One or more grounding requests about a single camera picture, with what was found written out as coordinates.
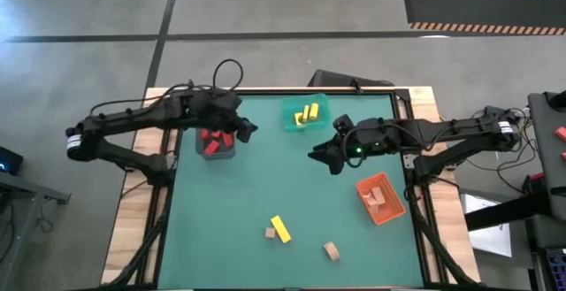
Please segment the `yellow and black hazard tape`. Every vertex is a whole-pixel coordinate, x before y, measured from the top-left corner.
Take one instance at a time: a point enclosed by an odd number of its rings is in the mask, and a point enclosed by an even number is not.
[[[439,4],[446,2],[447,4],[443,7],[439,7]],[[566,33],[566,19],[560,16],[561,11],[563,9],[564,2],[563,0],[552,0],[551,6],[548,8],[549,11],[553,11],[554,15],[557,16],[559,19],[552,19],[550,22],[545,19],[547,16],[532,15],[532,20],[527,20],[526,23],[530,24],[529,26],[521,26],[521,25],[510,25],[509,23],[513,19],[517,19],[516,16],[514,18],[509,18],[509,20],[504,20],[501,18],[490,20],[489,17],[483,17],[483,11],[488,9],[486,6],[486,2],[483,2],[483,6],[478,4],[478,6],[474,6],[475,2],[471,5],[465,6],[466,4],[470,3],[470,0],[456,0],[456,4],[454,1],[451,0],[431,0],[425,4],[423,0],[405,0],[406,8],[407,8],[407,16],[409,27],[411,29],[420,29],[420,30],[435,30],[435,31],[458,31],[458,32],[473,32],[473,33],[485,33],[485,34],[514,34],[514,35],[563,35]],[[537,4],[548,4],[546,0],[538,0]],[[500,7],[495,6],[495,11],[491,11],[492,15],[495,12],[498,12],[497,9]],[[422,19],[437,19],[439,17],[438,9],[445,10],[445,16],[442,17],[444,20],[437,20],[441,22],[423,22]],[[470,9],[471,15],[468,18],[463,18],[460,22],[457,22],[458,19],[458,10],[462,9]]]
[[[445,24],[438,22],[409,23],[411,29],[460,31],[485,34],[519,34],[519,35],[563,35],[565,28],[561,27],[520,27],[494,25]]]

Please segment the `gray concrete floor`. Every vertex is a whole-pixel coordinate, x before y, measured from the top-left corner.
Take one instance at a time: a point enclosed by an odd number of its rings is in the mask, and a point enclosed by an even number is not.
[[[165,2],[0,0],[0,38],[156,34]],[[407,29],[402,0],[177,0],[170,33]],[[564,89],[565,43],[563,37],[169,42],[157,86],[189,78],[209,83],[214,66],[234,57],[246,71],[243,86],[304,86],[320,68],[433,86],[440,112],[460,118],[488,104],[524,107],[530,92]],[[21,290],[97,285],[124,174],[103,162],[69,161],[64,131],[96,103],[141,97],[153,50],[153,42],[0,43],[0,107],[10,109],[0,114],[0,145],[26,157],[27,179],[73,193],[68,206],[46,208],[56,227],[28,248]],[[232,84],[232,70],[222,71],[219,84]],[[113,141],[130,146],[132,137]],[[495,166],[508,158],[485,153],[473,160]],[[505,176],[518,183],[538,170],[533,162]],[[464,188],[514,195],[490,172],[463,165],[456,175]],[[524,269],[489,255],[478,260],[488,285],[528,287]]]

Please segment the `red block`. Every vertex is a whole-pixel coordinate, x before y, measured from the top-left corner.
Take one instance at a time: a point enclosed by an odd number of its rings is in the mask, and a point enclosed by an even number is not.
[[[203,128],[203,129],[201,130],[201,139],[202,139],[203,141],[206,141],[206,140],[208,140],[209,136],[210,136],[209,130]]]
[[[566,128],[560,127],[555,132],[556,136],[560,137],[561,140],[566,142]]]
[[[219,142],[212,141],[210,142],[209,146],[207,146],[206,149],[204,150],[204,154],[212,155],[218,150],[219,147],[220,147]]]
[[[232,134],[229,133],[222,133],[222,139],[224,140],[224,145],[230,147],[233,145],[233,137]]]

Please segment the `green table surface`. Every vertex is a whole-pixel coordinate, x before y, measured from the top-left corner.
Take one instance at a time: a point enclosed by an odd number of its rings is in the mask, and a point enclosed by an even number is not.
[[[332,176],[307,158],[334,130],[286,133],[280,102],[289,96],[241,96],[238,112],[259,129],[236,155],[204,160],[195,152],[195,130],[182,137],[159,288],[421,287],[409,205],[405,215],[376,226],[356,183],[386,172],[402,197],[398,155],[373,157],[360,168]],[[392,118],[390,96],[328,96],[333,118],[354,122]],[[279,215],[292,240],[267,239]],[[323,245],[332,241],[340,260]]]

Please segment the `black stripe on floor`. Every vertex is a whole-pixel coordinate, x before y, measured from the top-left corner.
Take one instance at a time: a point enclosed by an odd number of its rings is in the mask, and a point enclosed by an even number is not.
[[[405,0],[409,26],[488,34],[561,35],[566,0]]]

